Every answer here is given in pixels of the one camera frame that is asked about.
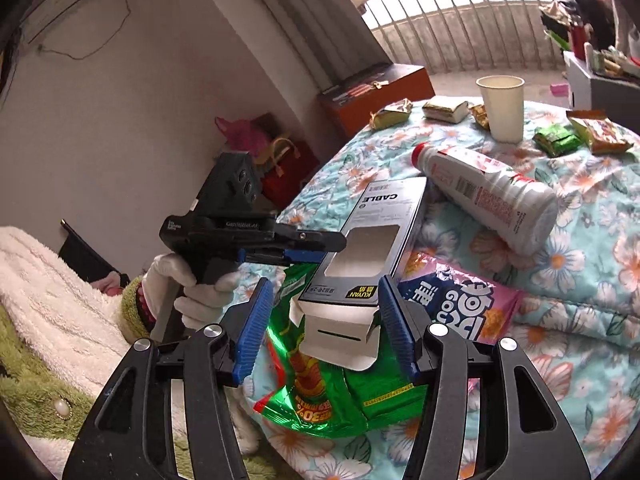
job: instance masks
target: gloved hand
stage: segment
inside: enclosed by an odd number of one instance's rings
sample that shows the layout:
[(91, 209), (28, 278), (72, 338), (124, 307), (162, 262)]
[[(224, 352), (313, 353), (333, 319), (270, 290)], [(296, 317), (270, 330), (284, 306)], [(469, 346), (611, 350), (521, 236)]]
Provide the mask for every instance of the gloved hand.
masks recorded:
[(189, 265), (179, 254), (156, 256), (142, 278), (146, 304), (156, 319), (170, 286), (169, 278), (184, 287), (184, 296), (174, 301), (175, 309), (182, 314), (182, 322), (187, 328), (199, 330), (220, 320), (222, 307), (233, 299), (234, 289), (240, 282), (240, 273), (225, 274), (215, 285), (196, 285), (196, 278)]

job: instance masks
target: plastic bottle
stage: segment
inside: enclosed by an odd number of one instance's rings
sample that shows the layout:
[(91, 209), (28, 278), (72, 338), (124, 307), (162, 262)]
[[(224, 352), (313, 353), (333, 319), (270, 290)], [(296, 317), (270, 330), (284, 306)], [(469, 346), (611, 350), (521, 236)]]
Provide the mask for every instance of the plastic bottle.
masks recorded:
[(411, 161), (518, 254), (530, 256), (542, 248), (556, 224), (555, 192), (499, 160), (459, 146), (437, 148), (423, 142)]

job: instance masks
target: floral tablecloth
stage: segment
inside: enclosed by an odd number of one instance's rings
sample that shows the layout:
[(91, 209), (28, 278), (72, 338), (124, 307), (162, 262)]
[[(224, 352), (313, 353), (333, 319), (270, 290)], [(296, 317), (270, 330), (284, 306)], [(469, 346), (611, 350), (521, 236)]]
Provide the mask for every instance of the floral tablecloth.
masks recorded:
[[(426, 140), (482, 151), (551, 186), (560, 213), (545, 247), (532, 257), (511, 252), (444, 197), (430, 206), (417, 248), (526, 291), (511, 335), (559, 401), (595, 476), (640, 416), (640, 146), (636, 142), (623, 156), (593, 156), (581, 148), (549, 159), (531, 137), (537, 126), (568, 124), (562, 108), (526, 103), (525, 140), (509, 145), (493, 142), (471, 117), (457, 125), (425, 120), (420, 105), (405, 124), (355, 136), (280, 221), (339, 230), (369, 182), (418, 173), (410, 154)], [(243, 269), (236, 301), (250, 295), (260, 276), (282, 280), (282, 270), (274, 267)], [(263, 348), (243, 385), (249, 405), (275, 385)], [(478, 407), (476, 389), (468, 400), (462, 478), (473, 473)], [(417, 421), (408, 420), (356, 438), (323, 440), (254, 415), (271, 445), (311, 480), (401, 479), (417, 431)]]

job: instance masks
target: cup rim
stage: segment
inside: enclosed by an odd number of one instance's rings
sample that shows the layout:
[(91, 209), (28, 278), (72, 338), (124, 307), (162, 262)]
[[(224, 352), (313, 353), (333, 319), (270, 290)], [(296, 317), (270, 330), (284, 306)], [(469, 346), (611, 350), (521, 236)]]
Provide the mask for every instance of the cup rim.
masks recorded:
[[(512, 86), (500, 86), (500, 87), (495, 87), (495, 86), (487, 86), (485, 84), (483, 84), (481, 81), (483, 79), (491, 79), (494, 77), (508, 77), (514, 80), (514, 83), (517, 81), (517, 84), (513, 84)], [(491, 90), (511, 90), (513, 88), (519, 88), (520, 86), (524, 85), (524, 79), (515, 75), (500, 75), (500, 74), (495, 74), (495, 75), (486, 75), (484, 77), (480, 77), (478, 79), (476, 79), (476, 84), (481, 87), (481, 88), (489, 88)]]

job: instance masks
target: barcode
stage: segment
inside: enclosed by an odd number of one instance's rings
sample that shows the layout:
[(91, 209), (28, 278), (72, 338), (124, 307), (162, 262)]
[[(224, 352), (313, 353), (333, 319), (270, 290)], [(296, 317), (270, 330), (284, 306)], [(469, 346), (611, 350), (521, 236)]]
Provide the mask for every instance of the barcode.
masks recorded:
[(471, 198), (478, 186), (476, 184), (472, 184), (466, 178), (458, 177), (458, 183), (456, 184), (456, 191), (462, 193), (467, 198)]

